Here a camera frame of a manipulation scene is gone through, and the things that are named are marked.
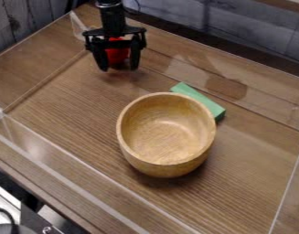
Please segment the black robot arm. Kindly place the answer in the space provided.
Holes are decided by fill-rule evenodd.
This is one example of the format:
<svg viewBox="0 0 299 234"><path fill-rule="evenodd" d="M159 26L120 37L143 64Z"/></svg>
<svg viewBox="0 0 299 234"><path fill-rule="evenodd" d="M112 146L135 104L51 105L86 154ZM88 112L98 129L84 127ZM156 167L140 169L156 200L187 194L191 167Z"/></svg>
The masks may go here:
<svg viewBox="0 0 299 234"><path fill-rule="evenodd" d="M110 67L107 50L128 49L130 69L136 70L140 51L147 46L147 29L127 24L122 0L96 0L96 7L100 12L102 26L82 33L86 49L92 52L102 71L107 71Z"/></svg>

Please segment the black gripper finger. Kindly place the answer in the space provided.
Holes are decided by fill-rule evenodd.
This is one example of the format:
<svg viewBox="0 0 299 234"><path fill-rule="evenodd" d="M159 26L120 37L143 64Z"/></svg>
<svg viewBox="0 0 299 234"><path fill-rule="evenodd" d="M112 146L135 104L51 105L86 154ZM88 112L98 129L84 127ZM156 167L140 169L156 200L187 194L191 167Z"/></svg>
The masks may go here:
<svg viewBox="0 0 299 234"><path fill-rule="evenodd" d="M108 70L108 58L106 48L99 44L92 44L92 56L96 61L96 65L102 71Z"/></svg>
<svg viewBox="0 0 299 234"><path fill-rule="evenodd" d="M131 50L130 50L130 68L131 68L131 70L138 69L139 60L140 60L140 44L139 44L139 41L135 40L131 43Z"/></svg>

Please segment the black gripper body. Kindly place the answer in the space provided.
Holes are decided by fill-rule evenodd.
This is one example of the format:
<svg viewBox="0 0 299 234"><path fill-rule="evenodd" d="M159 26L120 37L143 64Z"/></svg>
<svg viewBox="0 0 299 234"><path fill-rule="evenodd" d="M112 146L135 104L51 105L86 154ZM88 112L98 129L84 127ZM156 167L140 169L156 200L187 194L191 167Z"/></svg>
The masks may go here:
<svg viewBox="0 0 299 234"><path fill-rule="evenodd" d="M127 26L119 35L108 34L102 27L86 30L82 35L86 49L94 52L98 49L130 48L134 41L139 43L140 48L144 48L147 46L146 33L144 27Z"/></svg>

